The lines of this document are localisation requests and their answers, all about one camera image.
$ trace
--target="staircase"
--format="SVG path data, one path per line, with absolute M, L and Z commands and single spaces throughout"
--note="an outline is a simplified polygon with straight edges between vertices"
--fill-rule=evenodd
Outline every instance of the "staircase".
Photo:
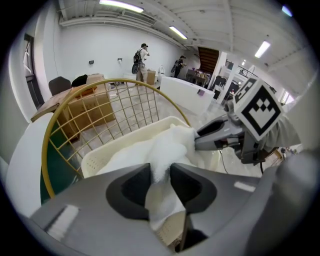
M 219 51 L 204 47 L 198 47 L 200 56 L 200 71 L 213 73 L 219 58 Z

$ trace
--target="chair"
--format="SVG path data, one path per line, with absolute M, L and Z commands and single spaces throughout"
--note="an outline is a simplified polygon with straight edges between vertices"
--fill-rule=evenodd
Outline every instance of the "chair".
M 52 96 L 57 95 L 61 92 L 64 92 L 70 88 L 71 88 L 71 82 L 62 76 L 58 76 L 57 78 L 49 82 L 49 89 Z

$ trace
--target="wire basket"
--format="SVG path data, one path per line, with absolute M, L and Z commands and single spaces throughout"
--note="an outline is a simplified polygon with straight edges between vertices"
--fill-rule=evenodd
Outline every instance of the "wire basket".
M 157 122 L 156 93 L 168 100 L 190 126 L 171 99 L 144 82 L 105 79 L 69 94 L 54 112 L 42 145 L 41 169 L 49 197 L 53 198 L 55 192 L 59 193 L 83 179 L 81 161 L 85 154 Z M 60 188 L 54 191 L 52 181 L 56 181 Z

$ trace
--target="white towel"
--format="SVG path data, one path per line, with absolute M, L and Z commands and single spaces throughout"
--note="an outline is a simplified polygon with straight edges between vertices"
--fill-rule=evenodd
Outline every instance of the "white towel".
M 203 159 L 195 151 L 196 136 L 193 128 L 171 124 L 170 129 L 154 138 L 137 142 L 115 153 L 96 175 L 150 163 L 152 185 L 146 195 L 145 207 L 149 210 L 150 226 L 156 231 L 167 217 L 185 210 L 170 184 L 170 165 L 182 163 L 204 168 Z

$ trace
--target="door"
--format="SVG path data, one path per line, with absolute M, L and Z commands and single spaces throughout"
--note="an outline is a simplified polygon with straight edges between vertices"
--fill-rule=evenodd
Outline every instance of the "door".
M 37 77 L 35 75 L 34 38 L 28 34 L 24 35 L 23 67 L 26 83 L 28 85 L 31 98 L 36 109 L 39 109 L 45 102 L 44 98 L 41 95 Z

